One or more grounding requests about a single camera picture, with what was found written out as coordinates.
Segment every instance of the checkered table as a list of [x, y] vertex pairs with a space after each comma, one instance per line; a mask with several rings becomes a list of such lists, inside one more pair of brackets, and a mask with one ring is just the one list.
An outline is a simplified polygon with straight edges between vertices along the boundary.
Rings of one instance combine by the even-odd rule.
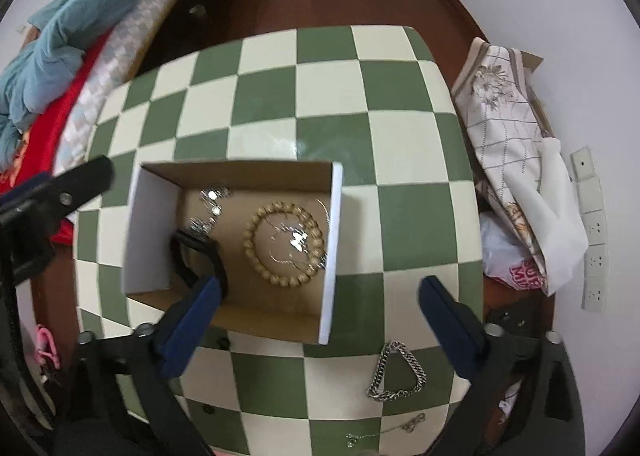
[[[74, 242], [79, 320], [98, 336], [129, 334], [161, 312], [120, 292], [133, 166], [205, 158], [334, 160], [344, 189], [331, 340], [327, 346], [211, 328], [180, 379], [178, 400], [216, 451], [341, 456], [373, 448], [418, 454], [462, 399], [417, 305], [437, 275], [482, 309], [478, 211], [447, 86], [415, 30], [289, 30], [214, 46], [140, 76], [108, 99], [88, 153], [108, 155], [113, 187], [79, 212]], [[219, 348], [228, 337], [230, 351]], [[378, 403], [366, 389], [389, 340], [407, 344], [425, 388]], [[130, 410], [144, 412], [130, 380]], [[389, 360], [385, 389], [412, 388]], [[412, 433], [380, 434], [424, 412]], [[348, 448], [346, 434], [372, 434]]]

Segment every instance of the red fabric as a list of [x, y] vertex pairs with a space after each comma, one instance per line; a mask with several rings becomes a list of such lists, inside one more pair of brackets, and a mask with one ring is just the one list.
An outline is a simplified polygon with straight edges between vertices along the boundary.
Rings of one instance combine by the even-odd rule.
[[[0, 194], [10, 191], [38, 173], [51, 171], [66, 121], [110, 33], [109, 30], [91, 46], [84, 57], [82, 67], [65, 94], [50, 103], [31, 129], [24, 134], [23, 145], [17, 153], [14, 166], [0, 174]], [[71, 245], [73, 235], [73, 225], [68, 220], [63, 220], [60, 230], [51, 241]]]

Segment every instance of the open box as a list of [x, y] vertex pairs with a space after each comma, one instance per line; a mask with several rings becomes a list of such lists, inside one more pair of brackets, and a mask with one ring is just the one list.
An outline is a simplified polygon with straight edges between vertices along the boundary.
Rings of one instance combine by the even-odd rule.
[[[211, 324], [278, 340], [327, 344], [340, 225], [340, 163], [280, 160], [143, 163], [136, 168], [130, 191], [122, 291], [162, 310], [186, 295], [188, 288], [173, 273], [169, 240], [177, 228], [188, 230], [191, 218], [209, 217], [200, 191], [210, 187], [232, 190], [231, 197], [219, 200], [222, 214], [209, 234], [220, 244], [229, 283], [228, 295]], [[247, 222], [259, 207], [276, 201], [304, 207], [318, 222], [325, 240], [325, 269], [296, 288], [281, 288], [263, 280], [244, 253], [242, 233]], [[267, 225], [261, 225], [255, 235], [256, 251], [260, 244], [270, 242], [268, 254], [273, 255], [275, 236], [273, 229], [270, 232]], [[199, 271], [202, 259], [196, 257], [197, 254], [188, 258], [188, 263], [202, 274]], [[274, 269], [263, 256], [260, 260], [272, 272], [279, 270], [283, 276], [293, 275], [290, 271], [295, 270], [282, 264]]]

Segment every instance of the bracelet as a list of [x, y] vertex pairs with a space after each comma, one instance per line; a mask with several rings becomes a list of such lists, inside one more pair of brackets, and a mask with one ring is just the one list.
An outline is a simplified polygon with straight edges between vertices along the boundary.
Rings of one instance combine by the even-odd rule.
[[[299, 218], [302, 226], [305, 227], [306, 230], [308, 230], [308, 234], [311, 237], [310, 250], [307, 253], [309, 267], [297, 277], [286, 277], [273, 274], [262, 264], [257, 254], [255, 253], [255, 230], [257, 229], [260, 222], [270, 214], [293, 214], [294, 216], [297, 216]], [[244, 239], [244, 253], [249, 259], [249, 263], [261, 278], [269, 281], [271, 284], [282, 287], [300, 286], [301, 284], [308, 283], [322, 267], [322, 259], [325, 255], [322, 230], [319, 229], [318, 223], [312, 218], [311, 214], [294, 203], [286, 204], [280, 201], [276, 201], [264, 207], [258, 208], [258, 210], [251, 217], [251, 220], [247, 224], [246, 230], [242, 234], [242, 237]]]

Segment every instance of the wall switch plate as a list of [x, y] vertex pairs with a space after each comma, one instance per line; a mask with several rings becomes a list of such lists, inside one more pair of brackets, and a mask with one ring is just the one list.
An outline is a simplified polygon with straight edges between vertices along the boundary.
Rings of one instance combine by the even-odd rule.
[[604, 313], [607, 306], [607, 287], [602, 277], [587, 277], [582, 292], [582, 309]]
[[584, 256], [586, 277], [605, 277], [607, 273], [607, 249], [605, 245], [590, 245]]
[[604, 245], [607, 242], [607, 219], [604, 211], [583, 214], [582, 222], [590, 245]]
[[577, 183], [577, 189], [578, 204], [580, 205], [580, 212], [582, 214], [599, 211], [604, 208], [600, 178], [592, 176], [586, 180], [579, 181]]
[[591, 159], [591, 149], [583, 147], [571, 153], [571, 162], [574, 164], [575, 177], [578, 181], [596, 176], [596, 169]]

